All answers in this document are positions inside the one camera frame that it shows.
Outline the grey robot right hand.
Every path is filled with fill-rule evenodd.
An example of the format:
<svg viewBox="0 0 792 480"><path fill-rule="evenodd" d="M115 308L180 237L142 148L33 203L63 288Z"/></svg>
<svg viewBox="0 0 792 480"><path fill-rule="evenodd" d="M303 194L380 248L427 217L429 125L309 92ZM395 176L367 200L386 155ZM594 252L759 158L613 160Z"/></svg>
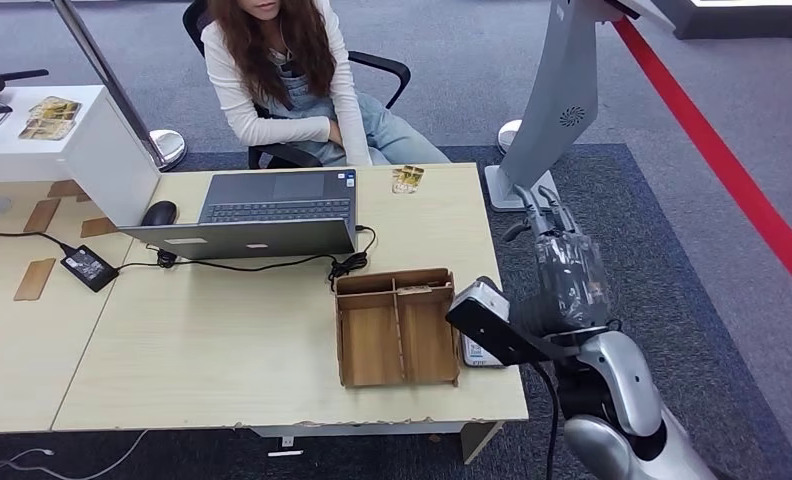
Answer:
<svg viewBox="0 0 792 480"><path fill-rule="evenodd" d="M548 209L538 206L531 190L515 185L513 191L526 218L511 225L502 239L510 242L524 232L533 233L537 267L537 289L512 305L516 322L536 337L606 326L610 302L598 245L554 191L538 188Z"/></svg>

